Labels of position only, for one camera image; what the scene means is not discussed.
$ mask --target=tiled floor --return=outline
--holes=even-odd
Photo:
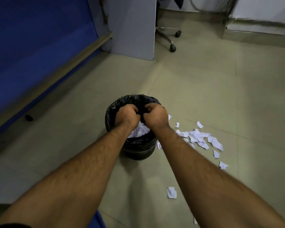
[[[188,131],[200,121],[224,145],[227,172],[285,217],[285,48],[221,40],[215,24],[174,23],[182,28],[175,53],[160,38],[154,62],[101,53],[29,112],[33,123],[20,119],[0,136],[0,161],[46,175],[105,133],[110,103],[146,94],[173,116],[171,126]],[[218,165],[212,149],[198,152]],[[143,161],[117,160],[99,210],[109,228],[193,226],[157,148]]]

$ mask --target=fist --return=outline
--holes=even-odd
[[[149,113],[144,113],[143,118],[146,126],[153,132],[165,126],[169,127],[168,113],[162,105],[149,103],[145,105]]]
[[[138,112],[138,109],[133,104],[127,104],[119,108],[115,118],[115,126],[126,124],[133,131],[140,121],[140,115],[136,112]]]

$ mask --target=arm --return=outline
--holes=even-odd
[[[121,107],[109,133],[22,195],[0,217],[0,224],[86,228],[110,179],[118,154],[140,120],[134,105]]]
[[[201,227],[285,227],[285,220],[244,184],[195,151],[169,127],[167,111],[147,104],[146,125],[155,133]]]

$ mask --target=black trash bin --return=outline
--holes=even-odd
[[[127,95],[114,101],[107,109],[105,114],[105,127],[109,132],[115,126],[115,118],[119,108],[126,104],[133,104],[138,108],[138,114],[141,116],[140,121],[145,122],[143,114],[148,112],[145,105],[148,103],[159,103],[156,98],[146,95]],[[122,147],[122,151],[125,155],[134,160],[143,160],[149,157],[155,150],[157,138],[155,134],[150,130],[149,133],[137,137],[128,138]]]

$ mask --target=blue wall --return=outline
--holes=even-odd
[[[0,112],[96,39],[87,0],[0,0]]]

